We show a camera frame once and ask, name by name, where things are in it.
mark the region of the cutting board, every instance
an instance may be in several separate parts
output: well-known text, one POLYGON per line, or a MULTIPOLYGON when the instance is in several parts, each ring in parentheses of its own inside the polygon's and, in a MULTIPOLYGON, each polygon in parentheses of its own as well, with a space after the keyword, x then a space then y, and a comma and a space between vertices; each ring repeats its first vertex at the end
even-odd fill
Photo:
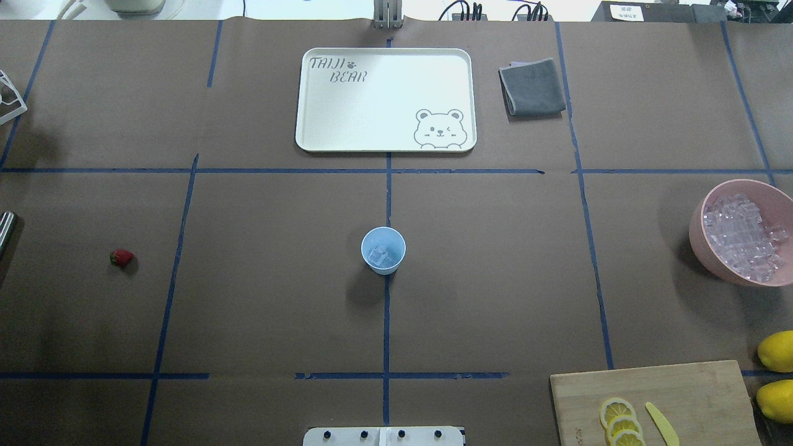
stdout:
POLYGON ((647 446, 665 446, 645 409, 652 402, 682 446, 760 446, 752 403, 736 361, 551 375, 562 446, 604 446, 600 405, 625 398, 636 409, 647 446))

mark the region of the lemon slice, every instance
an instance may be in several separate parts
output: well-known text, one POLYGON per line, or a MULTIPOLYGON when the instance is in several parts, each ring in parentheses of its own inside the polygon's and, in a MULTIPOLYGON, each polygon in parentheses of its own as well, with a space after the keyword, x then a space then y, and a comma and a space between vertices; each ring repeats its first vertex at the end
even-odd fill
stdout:
POLYGON ((644 435, 642 425, 639 424, 638 420, 633 415, 619 415, 618 417, 612 418, 611 421, 608 422, 608 427, 606 428, 606 438, 611 441, 612 438, 617 436, 617 434, 623 430, 632 430, 638 433, 639 436, 644 435))
POLYGON ((638 432, 624 429, 614 435, 614 438, 611 439, 611 446, 647 446, 647 443, 638 432))
POLYGON ((604 429, 608 428, 609 422, 620 415, 630 415, 636 419, 636 411, 629 402, 622 398, 609 398, 600 405, 600 424, 604 429))

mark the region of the bowl of ice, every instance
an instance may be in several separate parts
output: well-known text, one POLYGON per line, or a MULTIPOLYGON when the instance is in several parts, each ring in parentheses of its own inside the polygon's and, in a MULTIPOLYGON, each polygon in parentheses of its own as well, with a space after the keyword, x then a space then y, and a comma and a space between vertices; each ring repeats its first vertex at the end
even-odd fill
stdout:
POLYGON ((719 184, 688 227, 691 248, 713 274, 746 286, 793 283, 793 199, 753 179, 719 184))

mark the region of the pink bowl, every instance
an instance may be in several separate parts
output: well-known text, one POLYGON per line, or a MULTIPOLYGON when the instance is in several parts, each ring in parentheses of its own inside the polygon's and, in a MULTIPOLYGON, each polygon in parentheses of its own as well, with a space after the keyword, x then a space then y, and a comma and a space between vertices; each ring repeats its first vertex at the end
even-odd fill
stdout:
POLYGON ((731 270, 713 252, 713 248, 705 236, 703 222, 705 206, 713 205, 719 197, 729 197, 735 194, 745 194, 757 204, 757 207, 760 208, 760 214, 763 216, 763 221, 769 227, 782 226, 789 233, 793 233, 793 199, 788 197, 783 191, 761 181, 731 179, 714 187, 691 216, 691 224, 688 226, 688 239, 691 241, 691 248, 694 249, 697 258, 710 272, 727 282, 746 286, 790 285, 793 283, 793 237, 785 240, 777 250, 777 253, 787 262, 787 265, 776 270, 773 279, 764 283, 744 279, 731 270))

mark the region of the lemon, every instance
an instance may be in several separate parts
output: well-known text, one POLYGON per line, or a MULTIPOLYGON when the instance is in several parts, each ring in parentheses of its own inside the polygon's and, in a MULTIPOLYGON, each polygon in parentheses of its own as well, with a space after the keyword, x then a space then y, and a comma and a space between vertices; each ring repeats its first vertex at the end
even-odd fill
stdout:
POLYGON ((636 418, 636 411, 629 402, 622 398, 609 398, 600 405, 600 424, 604 429, 608 428, 609 422, 620 415, 630 415, 636 418))
POLYGON ((647 443, 638 432, 625 429, 617 432, 611 439, 611 446, 647 446, 647 443))
POLYGON ((609 421, 608 427, 606 428, 606 438, 611 441, 612 438, 623 430, 632 430, 638 433, 639 436, 644 435, 642 425, 639 424, 638 420, 634 418, 633 415, 620 415, 609 421))
POLYGON ((774 333, 757 347, 760 361, 769 370, 793 371, 793 331, 774 333))
POLYGON ((757 391, 757 405, 768 419, 793 424, 793 379, 783 379, 762 386, 757 391))

